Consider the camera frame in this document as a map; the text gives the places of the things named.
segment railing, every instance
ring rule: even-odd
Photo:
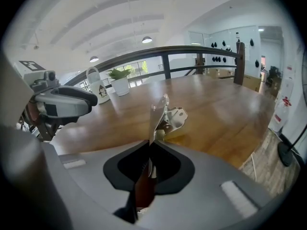
[[[236,68],[234,75],[234,83],[242,85],[244,78],[244,68],[245,68],[245,46],[244,43],[238,42],[236,43],[237,53],[226,51],[223,49],[217,48],[209,48],[209,47],[201,47],[201,46],[167,46],[167,47],[157,47],[150,48],[145,50],[140,50],[136,52],[132,52],[129,54],[125,54],[119,57],[115,57],[113,59],[107,60],[105,62],[99,63],[95,67],[99,72],[109,70],[113,67],[129,63],[131,61],[136,61],[140,59],[150,58],[161,56],[163,63],[163,71],[153,72],[149,74],[140,75],[134,78],[129,78],[129,82],[137,81],[140,79],[145,79],[148,77],[164,74],[165,79],[171,78],[171,72],[183,71],[183,70],[196,70],[196,74],[202,74],[204,68]],[[197,54],[196,65],[193,67],[183,67],[177,69],[170,69],[169,67],[169,55],[175,54]],[[221,55],[221,56],[229,56],[237,59],[236,66],[229,65],[209,65],[205,66],[203,64],[202,54],[211,54],[211,55]],[[81,81],[86,79],[86,72],[82,72],[77,75],[75,78],[68,81],[65,85],[74,86]]]

